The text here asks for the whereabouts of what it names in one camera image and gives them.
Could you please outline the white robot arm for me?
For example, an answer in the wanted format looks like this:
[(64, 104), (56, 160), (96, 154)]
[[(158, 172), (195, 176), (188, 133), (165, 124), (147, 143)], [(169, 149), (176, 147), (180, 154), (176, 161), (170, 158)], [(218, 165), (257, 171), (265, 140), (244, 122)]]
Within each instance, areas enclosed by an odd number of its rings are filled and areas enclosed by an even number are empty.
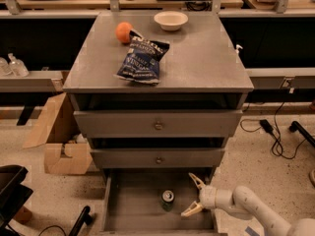
[(290, 224), (245, 186), (237, 186), (233, 191), (218, 189), (206, 185), (193, 173), (189, 176), (199, 190), (199, 201), (193, 202), (181, 213), (184, 217), (203, 209), (218, 208), (241, 219), (255, 217), (267, 231), (268, 236), (315, 236), (314, 218), (303, 218)]

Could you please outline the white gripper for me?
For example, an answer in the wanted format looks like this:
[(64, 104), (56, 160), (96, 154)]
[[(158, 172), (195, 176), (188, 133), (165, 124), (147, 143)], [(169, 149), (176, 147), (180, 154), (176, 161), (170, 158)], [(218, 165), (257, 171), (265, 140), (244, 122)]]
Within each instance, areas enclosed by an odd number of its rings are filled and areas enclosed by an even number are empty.
[(214, 209), (223, 208), (226, 205), (226, 196), (224, 189), (218, 189), (212, 186), (205, 186), (205, 183), (197, 177), (195, 174), (189, 172), (188, 175), (195, 183), (199, 193), (199, 203), (194, 201), (189, 207), (181, 212), (183, 217), (189, 217), (198, 212), (201, 212), (203, 208)]

